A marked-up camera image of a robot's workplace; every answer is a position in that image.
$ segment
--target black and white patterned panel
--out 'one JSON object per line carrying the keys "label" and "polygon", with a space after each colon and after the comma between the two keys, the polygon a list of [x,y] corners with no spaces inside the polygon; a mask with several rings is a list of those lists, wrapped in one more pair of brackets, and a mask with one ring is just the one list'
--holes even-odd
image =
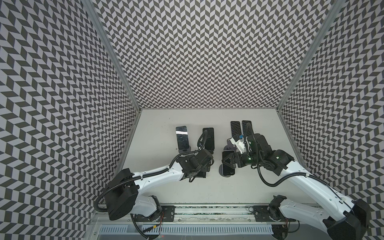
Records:
{"label": "black and white patterned panel", "polygon": [[94,0],[143,108],[275,107],[333,0]]}
{"label": "black and white patterned panel", "polygon": [[79,0],[0,1],[0,239],[80,239],[135,115]]}
{"label": "black and white patterned panel", "polygon": [[283,116],[312,172],[372,208],[384,239],[382,1],[346,2]]}

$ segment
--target white table surface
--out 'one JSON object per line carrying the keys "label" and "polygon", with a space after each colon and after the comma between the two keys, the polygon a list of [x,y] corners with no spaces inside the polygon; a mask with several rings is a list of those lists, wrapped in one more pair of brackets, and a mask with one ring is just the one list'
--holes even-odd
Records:
{"label": "white table surface", "polygon": [[[175,128],[187,126],[189,145],[196,143],[204,127],[213,127],[215,132],[215,163],[206,178],[172,182],[152,189],[145,195],[155,195],[160,203],[269,203],[274,195],[303,203],[316,203],[289,180],[277,187],[262,183],[257,170],[250,166],[236,168],[235,175],[222,177],[218,168],[222,150],[231,138],[231,121],[252,121],[253,131],[265,136],[273,150],[282,149],[291,156],[291,147],[275,109],[146,109],[142,111],[123,168],[131,172],[146,171],[168,165],[179,153]],[[270,183],[280,177],[262,167],[263,177]]]}

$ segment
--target smartphone screen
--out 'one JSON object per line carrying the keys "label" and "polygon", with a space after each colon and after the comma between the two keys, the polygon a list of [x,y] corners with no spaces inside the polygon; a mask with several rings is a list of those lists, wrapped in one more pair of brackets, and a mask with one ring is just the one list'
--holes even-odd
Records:
{"label": "smartphone screen", "polygon": [[[234,150],[224,150],[222,152],[222,159],[226,158],[229,154],[234,153]],[[223,175],[229,176],[229,175],[235,175],[235,170],[233,168],[230,168],[229,166],[223,164]]]}
{"label": "smartphone screen", "polygon": [[203,128],[203,132],[204,132],[204,130],[208,131],[207,141],[205,142],[205,149],[207,149],[208,151],[213,151],[213,150],[215,150],[214,128],[213,127],[206,127],[206,128]]}
{"label": "smartphone screen", "polygon": [[188,149],[188,132],[187,127],[176,127],[177,146],[180,150]]}

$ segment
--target patterned wall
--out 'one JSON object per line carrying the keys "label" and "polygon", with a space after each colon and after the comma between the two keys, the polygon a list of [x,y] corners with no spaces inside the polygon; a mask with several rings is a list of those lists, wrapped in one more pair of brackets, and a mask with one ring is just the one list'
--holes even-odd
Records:
{"label": "patterned wall", "polygon": [[136,115],[79,0],[0,1],[0,92],[0,239],[79,239]]}
{"label": "patterned wall", "polygon": [[333,0],[94,0],[143,108],[274,107]]}
{"label": "patterned wall", "polygon": [[384,2],[347,0],[283,115],[312,172],[370,203],[384,239]]}

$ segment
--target black mounting plate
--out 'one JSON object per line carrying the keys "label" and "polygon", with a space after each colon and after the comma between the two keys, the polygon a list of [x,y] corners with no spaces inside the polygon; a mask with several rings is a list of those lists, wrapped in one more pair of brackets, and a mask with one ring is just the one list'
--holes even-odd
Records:
{"label": "black mounting plate", "polygon": [[[273,220],[269,218],[269,212],[267,210],[268,205],[265,206],[252,206],[253,215],[255,216],[255,220],[257,222],[272,222]],[[288,218],[289,222],[295,222],[295,219]],[[285,218],[276,222],[285,222]]]}
{"label": "black mounting plate", "polygon": [[[163,216],[163,222],[173,222],[173,219],[175,217],[175,206],[172,205],[161,205],[164,216]],[[141,214],[135,215],[135,222],[151,222],[148,217],[144,217]]]}

